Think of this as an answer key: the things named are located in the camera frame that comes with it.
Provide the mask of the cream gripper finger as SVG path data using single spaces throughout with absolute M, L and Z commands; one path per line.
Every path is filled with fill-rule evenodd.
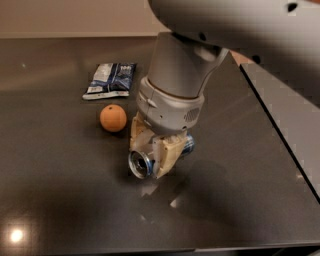
M 142 115 L 137 112 L 131 124 L 129 150 L 150 152 L 154 135 L 155 133 L 144 123 Z
M 171 171 L 180 157 L 186 142 L 187 132 L 153 138 L 153 174 L 156 178 L 160 178 Z

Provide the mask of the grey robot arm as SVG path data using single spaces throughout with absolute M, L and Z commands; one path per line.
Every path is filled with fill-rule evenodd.
M 144 179 L 167 174 L 193 142 L 204 88 L 237 52 L 320 100 L 319 0 L 148 0 L 165 26 L 137 92 L 128 163 Z

